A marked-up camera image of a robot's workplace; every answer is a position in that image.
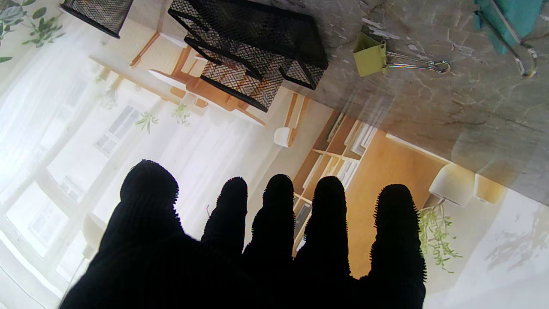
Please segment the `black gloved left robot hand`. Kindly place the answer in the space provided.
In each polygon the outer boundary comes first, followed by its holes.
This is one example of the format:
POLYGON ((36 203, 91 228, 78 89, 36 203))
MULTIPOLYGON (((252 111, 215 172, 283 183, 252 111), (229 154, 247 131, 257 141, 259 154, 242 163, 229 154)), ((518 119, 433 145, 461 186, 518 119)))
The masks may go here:
POLYGON ((61 309, 421 309, 427 269, 410 190, 388 185, 374 211, 371 270, 348 260, 345 189, 335 176, 314 190, 305 244, 293 255, 293 184, 273 176, 244 244, 247 184, 228 180, 200 240, 174 204, 178 184, 155 161, 127 174, 98 251, 61 309))

